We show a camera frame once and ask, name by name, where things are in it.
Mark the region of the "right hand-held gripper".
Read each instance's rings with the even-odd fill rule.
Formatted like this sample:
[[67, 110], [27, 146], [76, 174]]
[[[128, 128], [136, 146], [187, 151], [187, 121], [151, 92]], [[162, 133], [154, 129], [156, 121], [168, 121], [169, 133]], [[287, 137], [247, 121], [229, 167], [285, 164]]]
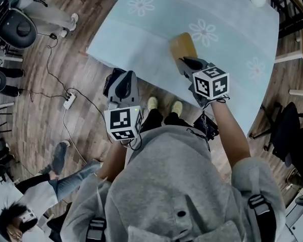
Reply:
[[178, 59], [178, 69], [191, 85], [198, 105], [206, 108], [213, 101], [225, 102], [229, 93], [229, 74], [203, 59], [184, 56]]

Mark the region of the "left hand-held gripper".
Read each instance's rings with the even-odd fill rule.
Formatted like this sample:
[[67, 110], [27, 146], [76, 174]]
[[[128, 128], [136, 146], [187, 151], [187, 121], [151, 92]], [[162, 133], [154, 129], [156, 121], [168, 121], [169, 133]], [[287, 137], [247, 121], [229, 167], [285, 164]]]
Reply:
[[135, 72], [114, 70], [108, 84], [110, 97], [108, 109], [104, 111], [108, 134], [115, 141], [137, 139], [142, 111]]

